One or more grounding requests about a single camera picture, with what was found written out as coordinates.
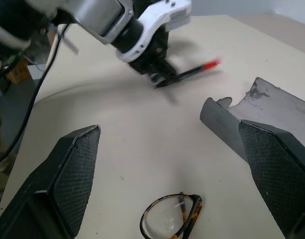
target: table surface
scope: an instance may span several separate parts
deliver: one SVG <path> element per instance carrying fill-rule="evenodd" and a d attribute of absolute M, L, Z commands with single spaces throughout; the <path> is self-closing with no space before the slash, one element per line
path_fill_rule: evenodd
<path fill-rule="evenodd" d="M 139 220 L 155 199 L 199 194 L 203 209 L 191 238 L 283 239 L 249 166 L 200 120 L 208 97 L 233 105 L 256 77 L 305 100 L 305 54 L 229 16 L 192 17 L 170 33 L 169 58 L 187 70 L 215 57 L 215 72 L 153 90 L 78 26 L 41 88 L 10 175 L 0 215 L 57 140 L 102 128 L 92 193 L 77 238 L 141 239 Z"/>

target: white wall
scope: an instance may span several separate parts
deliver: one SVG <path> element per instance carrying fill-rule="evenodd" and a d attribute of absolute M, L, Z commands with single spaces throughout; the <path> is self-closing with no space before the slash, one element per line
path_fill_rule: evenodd
<path fill-rule="evenodd" d="M 192 0 L 193 15 L 240 15 L 272 12 L 276 0 Z"/>
<path fill-rule="evenodd" d="M 278 0 L 274 12 L 305 23 L 305 0 Z"/>

